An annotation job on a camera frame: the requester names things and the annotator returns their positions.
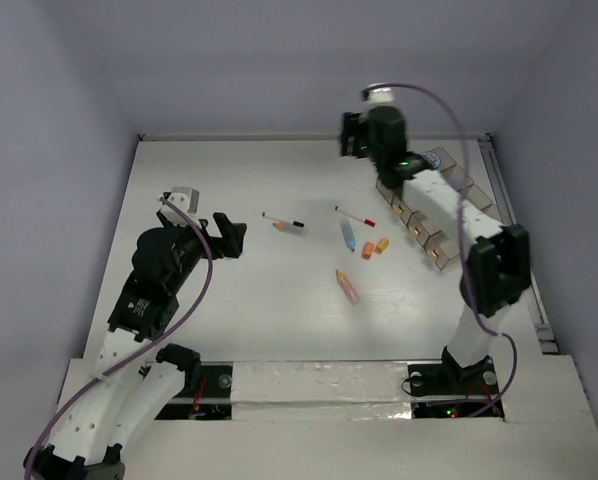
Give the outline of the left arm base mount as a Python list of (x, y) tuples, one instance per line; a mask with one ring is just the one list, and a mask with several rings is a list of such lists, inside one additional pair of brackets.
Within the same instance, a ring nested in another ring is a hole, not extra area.
[(172, 363), (185, 375), (182, 390), (161, 409), (156, 420), (232, 418), (232, 363), (203, 362), (197, 351), (175, 344), (161, 348), (156, 361)]

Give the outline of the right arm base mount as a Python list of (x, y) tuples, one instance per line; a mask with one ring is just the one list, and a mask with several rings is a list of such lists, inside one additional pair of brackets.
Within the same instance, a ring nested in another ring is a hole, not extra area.
[(415, 419), (505, 417), (489, 355), (462, 368), (444, 349), (438, 362), (409, 365), (401, 390), (411, 398)]

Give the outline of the red capped white marker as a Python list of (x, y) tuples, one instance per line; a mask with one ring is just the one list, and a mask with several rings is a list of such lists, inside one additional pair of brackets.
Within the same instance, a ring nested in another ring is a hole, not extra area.
[(340, 206), (335, 206), (335, 211), (349, 219), (355, 220), (355, 221), (357, 221), (361, 224), (367, 225), (371, 228), (374, 228), (376, 226), (376, 223), (374, 221), (372, 221), (368, 218), (364, 218), (362, 216), (353, 214), (351, 212), (348, 212), (347, 210), (341, 208)]

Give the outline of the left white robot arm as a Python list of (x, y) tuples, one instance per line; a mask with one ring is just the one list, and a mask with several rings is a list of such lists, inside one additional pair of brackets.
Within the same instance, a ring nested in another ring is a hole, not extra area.
[(192, 315), (173, 318), (177, 295), (200, 260), (208, 291), (215, 261), (241, 256), (247, 226), (216, 212), (220, 234), (212, 237), (206, 220), (170, 201), (157, 217), (160, 226), (137, 239), (93, 372), (30, 448), (25, 478), (123, 478), (129, 450), (165, 405), (202, 388), (199, 353), (168, 340)]

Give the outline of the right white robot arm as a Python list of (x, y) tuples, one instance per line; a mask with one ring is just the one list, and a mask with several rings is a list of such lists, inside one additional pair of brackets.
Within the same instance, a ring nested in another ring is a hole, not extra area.
[(453, 159), (440, 149), (409, 149), (406, 119), (388, 102), (342, 115), (341, 156), (367, 158), (378, 185), (391, 194), (400, 217), (414, 228), (419, 217), (458, 249), (463, 310), (437, 364), (410, 372), (406, 384), (416, 397), (469, 396), (491, 372), (490, 347), (510, 308), (531, 284), (530, 238), (519, 224), (506, 226), (467, 199), (467, 176), (451, 183)]

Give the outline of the blue lidded jar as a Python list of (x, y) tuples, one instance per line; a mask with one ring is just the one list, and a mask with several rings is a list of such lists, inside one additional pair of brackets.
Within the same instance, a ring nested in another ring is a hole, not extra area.
[(440, 170), (443, 164), (443, 158), (440, 154), (434, 151), (422, 152), (421, 156), (430, 165), (432, 169)]

